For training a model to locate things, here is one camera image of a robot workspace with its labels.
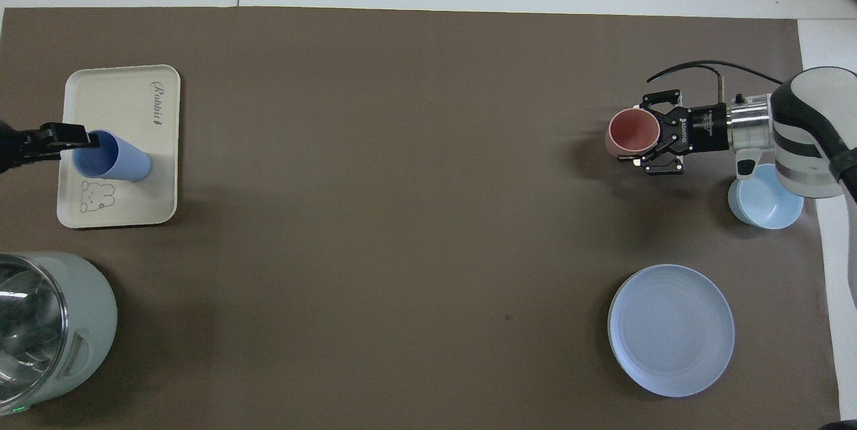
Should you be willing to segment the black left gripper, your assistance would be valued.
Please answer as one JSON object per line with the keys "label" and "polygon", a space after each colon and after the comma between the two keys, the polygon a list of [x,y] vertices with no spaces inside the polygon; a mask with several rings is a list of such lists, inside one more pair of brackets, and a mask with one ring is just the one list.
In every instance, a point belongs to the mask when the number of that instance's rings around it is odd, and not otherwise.
{"label": "black left gripper", "polygon": [[10,128],[10,164],[34,164],[49,161],[49,153],[101,146],[99,136],[83,125],[47,123],[36,130]]}

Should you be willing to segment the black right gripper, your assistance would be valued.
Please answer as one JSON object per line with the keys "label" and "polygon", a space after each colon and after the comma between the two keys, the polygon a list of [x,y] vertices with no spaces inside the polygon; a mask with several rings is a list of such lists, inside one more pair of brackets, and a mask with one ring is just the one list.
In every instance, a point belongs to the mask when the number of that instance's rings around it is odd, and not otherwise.
{"label": "black right gripper", "polygon": [[[656,108],[661,104],[670,106],[667,112]],[[682,175],[685,173],[685,155],[730,149],[724,103],[686,109],[682,107],[682,91],[668,89],[643,95],[641,109],[658,117],[658,151],[652,149],[642,155],[618,155],[617,159],[630,163],[643,173]]]}

